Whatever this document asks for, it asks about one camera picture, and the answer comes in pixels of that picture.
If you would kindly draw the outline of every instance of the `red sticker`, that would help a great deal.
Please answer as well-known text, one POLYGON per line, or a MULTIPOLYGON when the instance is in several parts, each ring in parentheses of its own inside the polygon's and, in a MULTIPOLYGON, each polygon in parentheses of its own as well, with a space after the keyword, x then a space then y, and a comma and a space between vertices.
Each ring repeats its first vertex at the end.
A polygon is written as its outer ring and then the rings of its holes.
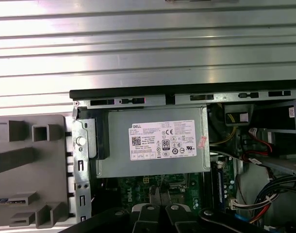
POLYGON ((201 139, 200 139, 200 141, 198 142, 197 147, 199 149, 203 149, 205 147, 206 140, 207 140, 207 137, 202 136, 201 139))

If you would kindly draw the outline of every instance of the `white connector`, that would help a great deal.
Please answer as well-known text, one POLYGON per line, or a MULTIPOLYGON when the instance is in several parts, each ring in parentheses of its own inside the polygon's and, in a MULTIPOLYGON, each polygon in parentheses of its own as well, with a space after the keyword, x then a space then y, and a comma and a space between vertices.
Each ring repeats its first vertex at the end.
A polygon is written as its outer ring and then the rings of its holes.
POLYGON ((237 208, 234 206, 234 203, 237 203, 237 199, 229 198, 228 201, 229 201, 229 208, 231 210, 237 210, 237 208))

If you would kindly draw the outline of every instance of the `screw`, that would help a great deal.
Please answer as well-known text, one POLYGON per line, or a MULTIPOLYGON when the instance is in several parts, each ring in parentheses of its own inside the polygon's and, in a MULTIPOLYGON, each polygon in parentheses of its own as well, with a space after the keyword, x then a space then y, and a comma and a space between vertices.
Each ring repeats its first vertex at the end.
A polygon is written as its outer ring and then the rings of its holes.
POLYGON ((211 210, 206 210, 206 211, 204 211, 204 214, 205 214, 206 216, 212 216, 212 215, 214 214, 214 212, 211 211, 211 210))
POLYGON ((86 139, 84 137, 77 137, 76 139, 76 143, 79 146, 84 146, 86 144, 86 139))
POLYGON ((117 215, 117 216, 123 215, 123 212, 122 211, 115 212, 115 215, 117 215))
POLYGON ((172 209, 172 210, 178 210, 178 209, 179 209, 179 206, 177 206, 177 205, 172 205, 172 206, 171 206, 171 209, 172 209))

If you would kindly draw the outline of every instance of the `sticker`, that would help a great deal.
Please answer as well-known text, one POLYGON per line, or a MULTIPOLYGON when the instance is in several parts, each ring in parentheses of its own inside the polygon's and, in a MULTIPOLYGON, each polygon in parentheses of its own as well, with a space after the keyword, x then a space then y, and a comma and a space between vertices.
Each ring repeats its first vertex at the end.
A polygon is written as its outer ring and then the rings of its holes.
POLYGON ((289 108, 288 111, 289 111, 289 118, 295 118, 295 108, 294 107, 289 108))
POLYGON ((205 147, 206 140, 207 140, 207 137, 202 136, 201 139, 200 139, 200 141, 198 142, 197 147, 199 149, 203 149, 205 147))
POLYGON ((251 128, 248 130, 248 132, 253 135, 254 137, 257 137, 257 128, 251 128))
POLYGON ((194 120, 132 124, 129 141, 131 160, 197 155, 194 120))
POLYGON ((248 160, 251 161, 253 164, 257 164, 257 165, 262 164, 262 162, 260 162, 260 161, 257 160, 257 159, 254 159, 254 158, 249 158, 248 160))
POLYGON ((248 113, 240 114, 240 122, 248 122, 248 113))

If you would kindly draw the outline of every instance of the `ribbed metal surface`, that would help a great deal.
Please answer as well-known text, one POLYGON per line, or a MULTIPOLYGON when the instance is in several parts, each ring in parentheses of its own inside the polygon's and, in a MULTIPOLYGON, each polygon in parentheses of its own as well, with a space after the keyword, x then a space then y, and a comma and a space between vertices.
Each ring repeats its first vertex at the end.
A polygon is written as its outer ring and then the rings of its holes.
POLYGON ((0 115, 70 89, 296 79, 296 0, 0 1, 0 115))

